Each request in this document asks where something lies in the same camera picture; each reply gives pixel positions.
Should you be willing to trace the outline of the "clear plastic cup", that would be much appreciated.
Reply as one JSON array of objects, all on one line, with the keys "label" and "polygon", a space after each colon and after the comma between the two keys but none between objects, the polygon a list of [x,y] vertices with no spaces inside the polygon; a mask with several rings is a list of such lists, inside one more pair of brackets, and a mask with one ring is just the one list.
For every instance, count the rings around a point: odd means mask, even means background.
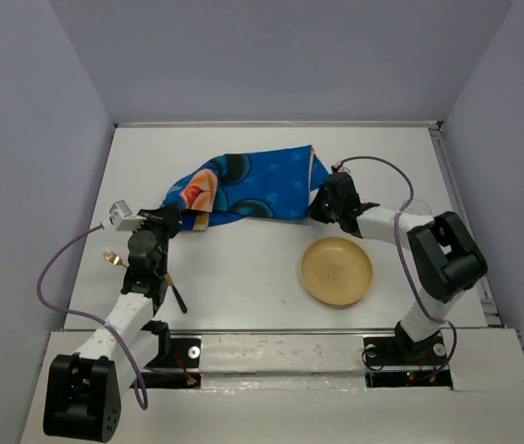
[{"label": "clear plastic cup", "polygon": [[432,216],[430,205],[421,199],[413,199],[406,203],[404,212],[414,216]]}]

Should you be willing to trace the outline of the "yellow round plate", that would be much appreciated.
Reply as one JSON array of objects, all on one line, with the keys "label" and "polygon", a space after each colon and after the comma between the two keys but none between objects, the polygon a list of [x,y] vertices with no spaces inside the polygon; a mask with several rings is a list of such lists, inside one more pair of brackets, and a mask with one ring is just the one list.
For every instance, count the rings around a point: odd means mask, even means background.
[{"label": "yellow round plate", "polygon": [[357,243],[327,237],[310,244],[300,260],[300,277],[318,301],[336,307],[360,302],[373,281],[373,266]]}]

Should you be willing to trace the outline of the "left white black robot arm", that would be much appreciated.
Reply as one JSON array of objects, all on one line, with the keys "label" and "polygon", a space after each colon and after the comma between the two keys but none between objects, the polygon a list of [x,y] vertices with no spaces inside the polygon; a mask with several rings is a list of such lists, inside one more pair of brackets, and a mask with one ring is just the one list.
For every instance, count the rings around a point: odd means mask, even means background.
[{"label": "left white black robot arm", "polygon": [[138,213],[123,201],[91,233],[128,232],[128,260],[121,289],[108,316],[70,308],[60,311],[90,319],[96,330],[71,354],[50,363],[44,403],[47,436],[107,443],[121,416],[121,398],[132,389],[139,407],[148,407],[143,370],[170,355],[167,323],[155,316],[168,288],[168,243],[181,230],[177,203]]}]

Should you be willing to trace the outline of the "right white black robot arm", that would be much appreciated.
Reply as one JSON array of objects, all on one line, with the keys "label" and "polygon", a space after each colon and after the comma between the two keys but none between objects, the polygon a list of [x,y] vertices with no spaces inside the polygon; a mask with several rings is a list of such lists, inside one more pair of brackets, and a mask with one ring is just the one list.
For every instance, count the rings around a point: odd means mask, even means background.
[{"label": "right white black robot arm", "polygon": [[367,339],[364,359],[372,371],[418,364],[432,352],[455,303],[488,272],[480,248],[458,214],[416,216],[363,203],[345,172],[326,177],[307,213],[356,238],[390,243],[400,258],[412,255],[414,264],[402,268],[415,301],[392,336]]}]

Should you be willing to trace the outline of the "blue Mickey placemat cloth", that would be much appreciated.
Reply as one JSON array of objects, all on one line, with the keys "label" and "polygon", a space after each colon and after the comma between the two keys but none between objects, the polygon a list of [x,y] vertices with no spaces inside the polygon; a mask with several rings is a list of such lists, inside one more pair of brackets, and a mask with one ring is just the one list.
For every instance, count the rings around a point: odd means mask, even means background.
[{"label": "blue Mickey placemat cloth", "polygon": [[176,181],[162,204],[181,209],[181,228],[202,231],[246,217],[306,218],[311,193],[329,175],[310,145],[222,154]]}]

